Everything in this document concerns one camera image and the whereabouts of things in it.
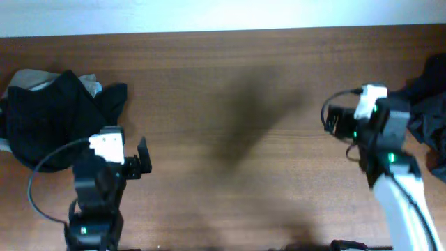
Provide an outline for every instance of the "white servo bracket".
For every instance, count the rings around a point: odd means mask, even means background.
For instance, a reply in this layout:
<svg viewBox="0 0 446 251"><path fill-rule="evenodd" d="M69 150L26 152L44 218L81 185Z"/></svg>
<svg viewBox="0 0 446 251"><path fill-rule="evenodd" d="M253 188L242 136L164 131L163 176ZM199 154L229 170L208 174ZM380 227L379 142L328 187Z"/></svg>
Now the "white servo bracket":
<svg viewBox="0 0 446 251"><path fill-rule="evenodd" d="M121 133L96 134L89 137L90 149L107 162L124 164L124 145Z"/></svg>
<svg viewBox="0 0 446 251"><path fill-rule="evenodd" d="M362 86L360 101L355 110L355 119L370 119L376 100L387 97L387 88L382 84L367 84Z"/></svg>

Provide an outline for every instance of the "white wall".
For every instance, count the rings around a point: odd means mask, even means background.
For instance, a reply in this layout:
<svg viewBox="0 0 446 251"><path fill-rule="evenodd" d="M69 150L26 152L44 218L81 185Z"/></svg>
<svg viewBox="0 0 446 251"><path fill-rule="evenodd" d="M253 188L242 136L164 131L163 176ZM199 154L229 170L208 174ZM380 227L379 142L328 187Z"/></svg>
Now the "white wall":
<svg viewBox="0 0 446 251"><path fill-rule="evenodd" d="M0 36L446 23L446 0L0 0Z"/></svg>

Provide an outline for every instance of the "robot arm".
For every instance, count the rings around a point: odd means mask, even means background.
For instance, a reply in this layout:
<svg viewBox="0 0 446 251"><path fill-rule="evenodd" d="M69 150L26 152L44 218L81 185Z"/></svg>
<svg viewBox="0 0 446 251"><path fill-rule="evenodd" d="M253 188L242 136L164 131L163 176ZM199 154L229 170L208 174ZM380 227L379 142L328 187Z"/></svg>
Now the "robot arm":
<svg viewBox="0 0 446 251"><path fill-rule="evenodd" d="M394 249L443 251L417 161L402 150L410 105L387 98L387 89L380 84L363 86L358 92L356 109L328 108L325 130L338 139L351 138L358 146L360 167L384 209Z"/></svg>
<svg viewBox="0 0 446 251"><path fill-rule="evenodd" d="M127 180L152 172L146 140L138 154L124 156L124 133L120 126L106 126L89 138L90 150L74 163L77 201L65 225L67 250L117 250L124 219L119 211ZM75 204L80 212L75 212Z"/></svg>

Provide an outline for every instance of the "gray fabric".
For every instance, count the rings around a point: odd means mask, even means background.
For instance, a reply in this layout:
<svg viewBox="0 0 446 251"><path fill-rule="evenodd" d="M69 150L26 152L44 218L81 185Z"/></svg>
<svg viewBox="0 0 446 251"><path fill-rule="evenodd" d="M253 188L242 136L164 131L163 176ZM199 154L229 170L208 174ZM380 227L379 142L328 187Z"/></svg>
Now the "gray fabric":
<svg viewBox="0 0 446 251"><path fill-rule="evenodd" d="M14 74L11 82L9 83L1 98L3 99L8 97L8 88L10 86L17 86L31 91L38 91L52 84L52 82L59 75L60 74L58 73L49 73L42 70L18 70ZM94 74L80 76L79 80L82 82L82 84L85 86L85 89L90 93L92 97L95 97L96 94L102 91L102 86L99 82L96 81L96 75ZM0 151L11 152L11 148L9 147L7 139L0 138Z"/></svg>

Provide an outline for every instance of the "black fabric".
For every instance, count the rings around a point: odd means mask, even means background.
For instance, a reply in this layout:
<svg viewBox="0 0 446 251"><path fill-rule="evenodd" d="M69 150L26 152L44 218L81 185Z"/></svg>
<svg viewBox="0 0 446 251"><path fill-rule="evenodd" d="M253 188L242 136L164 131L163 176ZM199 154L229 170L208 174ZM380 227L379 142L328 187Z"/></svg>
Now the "black fabric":
<svg viewBox="0 0 446 251"><path fill-rule="evenodd" d="M5 139L6 136L6 111L8 109L8 103L6 100L0 100L0 138Z"/></svg>
<svg viewBox="0 0 446 251"><path fill-rule="evenodd" d="M419 143L439 153L432 174L446 183L446 53L427 59L423 74L415 82L389 96L410 101L408 129Z"/></svg>
<svg viewBox="0 0 446 251"><path fill-rule="evenodd" d="M10 87L6 123L14 156L33 169L59 146L90 137L105 125L116 125L127 98L127 86L119 86L105 89L105 94L98 99L100 102L96 102L68 70L39 91ZM65 150L42 166L41 171L68 168L86 147L87 144Z"/></svg>

